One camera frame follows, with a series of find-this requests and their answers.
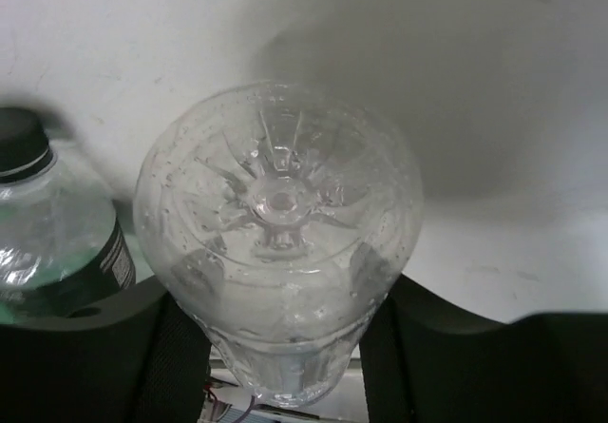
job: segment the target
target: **bottle label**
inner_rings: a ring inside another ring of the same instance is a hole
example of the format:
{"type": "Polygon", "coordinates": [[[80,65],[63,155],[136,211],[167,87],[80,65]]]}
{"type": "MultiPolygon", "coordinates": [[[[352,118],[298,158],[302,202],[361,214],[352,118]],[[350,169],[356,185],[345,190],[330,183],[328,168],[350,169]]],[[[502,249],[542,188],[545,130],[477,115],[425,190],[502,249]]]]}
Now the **bottle label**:
{"type": "Polygon", "coordinates": [[[80,270],[62,280],[26,290],[0,291],[0,305],[14,321],[34,317],[65,317],[135,283],[135,265],[118,224],[100,252],[80,270]]]}

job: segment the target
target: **white wall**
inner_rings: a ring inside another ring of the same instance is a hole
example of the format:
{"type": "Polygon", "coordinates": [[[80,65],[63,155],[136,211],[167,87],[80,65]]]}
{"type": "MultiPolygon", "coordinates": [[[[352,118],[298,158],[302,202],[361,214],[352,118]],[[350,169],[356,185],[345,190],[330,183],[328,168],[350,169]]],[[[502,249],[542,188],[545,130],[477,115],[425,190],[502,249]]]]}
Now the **white wall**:
{"type": "Polygon", "coordinates": [[[407,272],[488,317],[608,310],[608,0],[0,0],[0,96],[128,202],[156,136],[257,78],[398,120],[427,188],[407,272]]]}

